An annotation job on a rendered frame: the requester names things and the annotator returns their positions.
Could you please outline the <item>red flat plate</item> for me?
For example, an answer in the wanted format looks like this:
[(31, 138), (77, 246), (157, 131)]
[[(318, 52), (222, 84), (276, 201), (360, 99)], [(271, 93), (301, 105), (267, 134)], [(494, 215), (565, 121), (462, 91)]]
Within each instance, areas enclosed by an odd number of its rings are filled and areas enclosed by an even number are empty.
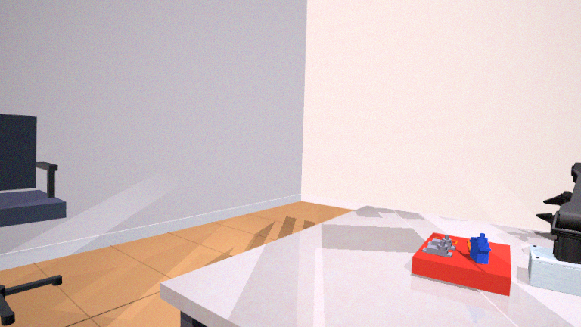
[(412, 258), (412, 273), (510, 296), (510, 245), (489, 243), (488, 264), (470, 257), (467, 240), (433, 233)]

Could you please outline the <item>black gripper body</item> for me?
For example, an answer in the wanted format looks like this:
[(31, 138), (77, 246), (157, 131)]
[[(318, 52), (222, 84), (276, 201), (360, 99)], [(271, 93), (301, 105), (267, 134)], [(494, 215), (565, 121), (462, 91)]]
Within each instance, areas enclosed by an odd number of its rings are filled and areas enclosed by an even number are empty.
[[(564, 204), (564, 203), (570, 201), (571, 195), (572, 195), (572, 192), (564, 191), (562, 196), (561, 196), (562, 203)], [(551, 219), (549, 220), (550, 224), (552, 224), (553, 216), (551, 216)]]

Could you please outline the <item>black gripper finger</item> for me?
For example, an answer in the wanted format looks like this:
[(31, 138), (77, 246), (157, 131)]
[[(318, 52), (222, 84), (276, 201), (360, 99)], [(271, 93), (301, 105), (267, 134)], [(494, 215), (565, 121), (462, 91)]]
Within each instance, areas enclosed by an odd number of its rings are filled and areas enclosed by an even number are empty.
[(549, 222), (549, 220), (551, 219), (551, 216), (553, 216), (552, 213), (538, 213), (536, 214), (536, 216), (540, 219), (545, 220), (546, 222)]
[(549, 199), (544, 200), (543, 203), (561, 206), (563, 204), (562, 200), (561, 200), (561, 196), (562, 196), (562, 193), (560, 195), (553, 197), (553, 198), (549, 198)]

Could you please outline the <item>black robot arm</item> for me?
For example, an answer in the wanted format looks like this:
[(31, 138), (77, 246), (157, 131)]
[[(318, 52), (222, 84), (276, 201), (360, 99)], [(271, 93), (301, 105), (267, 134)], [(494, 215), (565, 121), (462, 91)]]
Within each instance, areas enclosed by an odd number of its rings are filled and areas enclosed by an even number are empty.
[(556, 259), (581, 264), (581, 163), (572, 165), (571, 176), (575, 182), (573, 193), (553, 216), (550, 233), (557, 236), (553, 246)]

